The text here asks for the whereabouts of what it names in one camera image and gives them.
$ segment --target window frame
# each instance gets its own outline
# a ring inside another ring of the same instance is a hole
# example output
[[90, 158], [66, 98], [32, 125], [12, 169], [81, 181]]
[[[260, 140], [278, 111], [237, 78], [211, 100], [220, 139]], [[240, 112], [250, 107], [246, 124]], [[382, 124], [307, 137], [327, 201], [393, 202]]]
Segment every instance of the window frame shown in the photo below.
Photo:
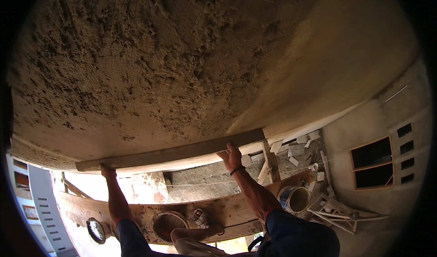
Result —
[[[390, 140], [391, 161], [387, 161], [387, 162], [384, 162], [384, 163], [380, 163], [380, 164], [376, 164], [376, 165], [372, 165], [372, 166], [367, 166], [367, 167], [363, 167], [363, 168], [354, 169], [352, 151], [355, 150], [355, 149], [359, 149], [361, 147], [364, 147], [366, 145], [375, 143], [377, 141], [383, 140], [385, 138], [389, 138], [389, 140]], [[383, 137], [381, 137], [379, 139], [367, 142], [365, 144], [359, 145], [357, 147], [353, 147], [351, 149], [348, 149], [348, 153], [349, 153], [349, 159], [351, 160], [351, 170], [352, 170], [352, 179], [353, 179], [353, 188], [354, 188], [354, 190], [377, 190], [377, 189], [391, 188], [391, 187], [394, 186], [394, 184], [395, 184], [395, 163], [394, 163], [394, 159], [393, 159], [393, 144], [391, 142], [390, 134], [387, 134], [387, 135], [385, 135], [385, 136], [383, 136]], [[355, 172], [362, 171], [362, 170], [368, 170], [368, 169], [372, 169], [372, 168], [376, 168], [376, 167], [380, 167], [380, 166], [384, 166], [384, 165], [387, 165], [387, 164], [390, 164], [390, 163], [391, 163], [393, 174], [391, 175], [391, 177], [389, 178], [389, 180], [387, 181], [387, 183], [385, 185], [373, 186], [373, 187], [365, 187], [365, 188], [357, 188], [357, 179], [356, 179], [356, 176], [355, 176]]]

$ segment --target person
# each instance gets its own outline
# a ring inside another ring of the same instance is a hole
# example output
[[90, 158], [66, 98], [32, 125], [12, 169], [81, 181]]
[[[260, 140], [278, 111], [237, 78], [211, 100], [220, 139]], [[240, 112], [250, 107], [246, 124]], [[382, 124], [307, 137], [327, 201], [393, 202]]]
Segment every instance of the person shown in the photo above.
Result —
[[241, 152], [231, 143], [228, 150], [217, 153], [223, 159], [226, 169], [235, 178], [249, 207], [265, 224], [270, 241], [263, 243], [258, 251], [229, 255], [223, 250], [201, 243], [206, 238], [224, 233], [224, 228], [212, 221], [203, 210], [196, 209], [194, 218], [201, 229], [174, 229], [170, 234], [179, 254], [164, 254], [152, 251], [136, 225], [122, 190], [118, 186], [117, 173], [100, 165], [106, 178], [109, 193], [109, 214], [117, 228], [122, 248], [122, 257], [180, 257], [180, 256], [278, 256], [278, 257], [338, 257], [340, 243], [330, 228], [314, 222], [307, 222], [284, 211], [276, 197], [259, 185], [241, 163]]

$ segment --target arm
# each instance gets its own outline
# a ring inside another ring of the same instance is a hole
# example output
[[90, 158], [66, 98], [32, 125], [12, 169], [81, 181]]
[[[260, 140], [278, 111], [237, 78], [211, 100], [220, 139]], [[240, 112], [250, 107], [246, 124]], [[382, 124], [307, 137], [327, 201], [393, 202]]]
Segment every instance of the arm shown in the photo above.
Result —
[[[238, 148], [232, 147], [230, 143], [227, 144], [228, 151], [217, 153], [225, 162], [226, 169], [231, 172], [234, 169], [242, 166], [241, 152]], [[241, 169], [232, 175], [235, 178], [241, 192], [246, 196], [249, 207], [253, 210], [263, 223], [265, 222], [267, 214], [274, 210], [282, 210], [282, 206], [276, 197], [266, 188], [258, 184], [245, 170]]]

